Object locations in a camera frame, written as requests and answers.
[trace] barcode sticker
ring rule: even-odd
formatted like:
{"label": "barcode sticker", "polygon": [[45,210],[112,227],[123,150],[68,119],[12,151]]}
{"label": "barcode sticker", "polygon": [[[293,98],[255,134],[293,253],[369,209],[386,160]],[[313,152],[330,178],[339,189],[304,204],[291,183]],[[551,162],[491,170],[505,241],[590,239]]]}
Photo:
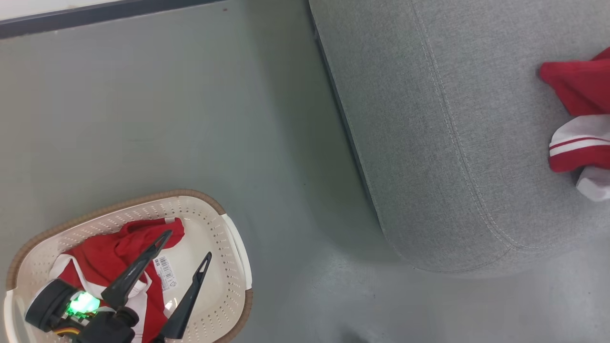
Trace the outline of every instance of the barcode sticker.
{"label": "barcode sticker", "polygon": [[165,256],[159,256],[153,260],[154,268],[157,271],[157,275],[161,279],[161,285],[163,291],[169,291],[178,287],[178,279],[174,270],[171,268],[170,260]]}

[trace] red and white clothing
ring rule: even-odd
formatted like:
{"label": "red and white clothing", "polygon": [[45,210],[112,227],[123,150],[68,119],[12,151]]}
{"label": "red and white clothing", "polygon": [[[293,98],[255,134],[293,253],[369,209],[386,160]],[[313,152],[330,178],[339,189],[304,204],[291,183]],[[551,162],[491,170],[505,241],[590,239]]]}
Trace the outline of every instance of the red and white clothing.
{"label": "red and white clothing", "polygon": [[540,77],[576,117],[553,135],[551,169],[587,166],[578,190],[594,201],[610,198],[610,48],[591,61],[544,63]]}
{"label": "red and white clothing", "polygon": [[[173,232],[165,245],[167,249],[178,244],[184,236],[184,227],[178,218],[129,222],[117,233],[90,237],[62,253],[49,276],[61,278],[101,299],[102,291],[166,230]],[[128,298],[126,306],[140,318],[133,327],[133,341],[149,343],[167,321],[163,313],[162,283],[152,263],[136,282]]]}

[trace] basket rim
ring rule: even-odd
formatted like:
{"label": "basket rim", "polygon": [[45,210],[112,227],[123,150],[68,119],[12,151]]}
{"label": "basket rim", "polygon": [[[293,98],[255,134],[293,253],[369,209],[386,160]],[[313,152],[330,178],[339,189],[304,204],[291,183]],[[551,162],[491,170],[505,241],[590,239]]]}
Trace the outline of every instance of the basket rim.
{"label": "basket rim", "polygon": [[[37,234],[36,236],[34,236],[30,240],[28,240],[27,243],[25,243],[23,245],[23,247],[21,247],[21,249],[19,249],[19,251],[17,252],[15,257],[13,258],[13,261],[10,264],[9,271],[7,272],[7,278],[6,278],[6,290],[11,291],[11,290],[17,288],[17,275],[19,274],[19,269],[21,267],[21,264],[23,263],[27,254],[33,248],[35,248],[39,243],[43,242],[44,240],[46,240],[52,236],[55,236],[58,233],[62,233],[68,229],[71,229],[74,226],[83,224],[85,222],[88,222],[95,218],[101,217],[103,215],[113,213],[113,212],[119,211],[121,209],[137,206],[140,204],[149,203],[151,201],[162,200],[162,199],[173,198],[173,197],[198,198],[200,200],[205,201],[212,208],[214,208],[214,210],[218,213],[218,215],[226,214],[226,211],[223,209],[223,207],[220,206],[220,204],[216,200],[214,200],[212,197],[210,197],[209,195],[207,195],[205,193],[199,192],[197,190],[192,190],[192,189],[174,189],[174,190],[170,190],[167,192],[154,193],[154,194],[147,195],[145,197],[127,200],[127,201],[124,201],[124,202],[121,202],[118,204],[114,204],[114,205],[110,205],[108,207],[98,209],[97,211],[93,211],[91,213],[82,215],[78,218],[72,219],[63,224],[57,225],[49,230],[46,230],[40,234]],[[248,320],[248,317],[249,317],[251,309],[252,309],[253,295],[254,295],[254,292],[252,291],[252,289],[247,289],[245,291],[245,302],[243,305],[242,315],[239,317],[239,319],[237,320],[237,322],[235,323],[233,328],[231,328],[231,330],[229,330],[229,332],[227,332],[224,336],[217,339],[214,343],[230,342],[242,330],[242,328],[246,325],[246,321]]]}

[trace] gray ottoman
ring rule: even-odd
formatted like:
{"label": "gray ottoman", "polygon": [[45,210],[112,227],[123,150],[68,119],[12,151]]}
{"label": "gray ottoman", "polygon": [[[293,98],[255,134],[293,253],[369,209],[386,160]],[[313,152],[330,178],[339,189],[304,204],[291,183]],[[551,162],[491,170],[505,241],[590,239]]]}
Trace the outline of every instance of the gray ottoman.
{"label": "gray ottoman", "polygon": [[388,241],[414,267],[517,272],[610,229],[548,167],[570,120],[537,77],[610,46],[608,0],[310,0]]}

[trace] sofa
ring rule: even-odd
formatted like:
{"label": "sofa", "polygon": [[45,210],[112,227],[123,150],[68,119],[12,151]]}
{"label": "sofa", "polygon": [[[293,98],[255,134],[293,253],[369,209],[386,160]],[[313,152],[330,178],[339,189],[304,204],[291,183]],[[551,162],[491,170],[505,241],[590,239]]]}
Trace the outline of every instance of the sofa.
{"label": "sofa", "polygon": [[356,159],[417,269],[507,275],[607,233],[548,166],[570,120],[537,71],[610,46],[608,0],[310,0]]}

